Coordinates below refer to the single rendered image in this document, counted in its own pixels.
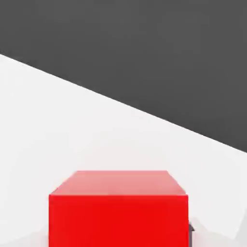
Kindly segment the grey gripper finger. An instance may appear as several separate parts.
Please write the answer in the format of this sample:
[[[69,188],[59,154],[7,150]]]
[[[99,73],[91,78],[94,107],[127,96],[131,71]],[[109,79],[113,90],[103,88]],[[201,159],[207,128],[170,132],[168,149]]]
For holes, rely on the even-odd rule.
[[[191,218],[189,247],[229,247],[229,239],[210,232],[197,218]]]

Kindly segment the small red cube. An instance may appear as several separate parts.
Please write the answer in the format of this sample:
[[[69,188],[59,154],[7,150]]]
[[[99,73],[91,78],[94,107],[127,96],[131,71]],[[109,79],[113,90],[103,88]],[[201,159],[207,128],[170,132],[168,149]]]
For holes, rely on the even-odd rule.
[[[49,195],[49,247],[189,247],[188,195],[167,171],[77,171]]]

